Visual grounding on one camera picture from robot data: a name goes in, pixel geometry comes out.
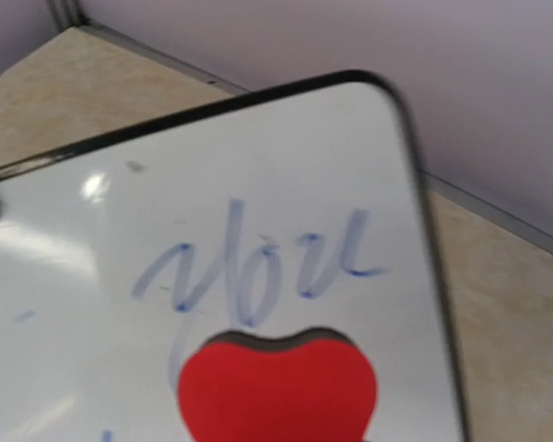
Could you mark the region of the white whiteboard black frame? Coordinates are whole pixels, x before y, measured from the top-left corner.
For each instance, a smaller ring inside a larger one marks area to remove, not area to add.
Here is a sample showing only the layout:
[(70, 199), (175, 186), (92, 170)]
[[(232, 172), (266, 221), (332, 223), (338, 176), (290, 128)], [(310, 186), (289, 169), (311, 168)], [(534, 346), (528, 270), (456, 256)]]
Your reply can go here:
[(466, 441), (406, 101), (347, 70), (0, 168), (0, 441), (194, 441), (175, 388), (224, 331), (370, 360), (361, 441)]

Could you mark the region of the red black whiteboard eraser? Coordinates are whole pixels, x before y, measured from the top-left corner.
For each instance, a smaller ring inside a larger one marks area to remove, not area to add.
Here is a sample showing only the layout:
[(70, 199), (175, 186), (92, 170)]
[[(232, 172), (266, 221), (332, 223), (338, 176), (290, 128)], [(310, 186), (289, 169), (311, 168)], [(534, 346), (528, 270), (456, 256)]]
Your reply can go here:
[(378, 381), (368, 357), (334, 329), (275, 338), (224, 331), (187, 359), (175, 395), (194, 441), (361, 441)]

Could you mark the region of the aluminium left corner post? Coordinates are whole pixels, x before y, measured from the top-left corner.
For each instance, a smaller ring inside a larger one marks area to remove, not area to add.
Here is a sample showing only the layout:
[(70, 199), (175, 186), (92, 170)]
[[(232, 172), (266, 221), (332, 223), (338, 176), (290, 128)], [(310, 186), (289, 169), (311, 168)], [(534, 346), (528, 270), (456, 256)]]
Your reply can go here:
[(80, 0), (46, 0), (46, 5), (59, 32), (81, 28), (90, 22)]

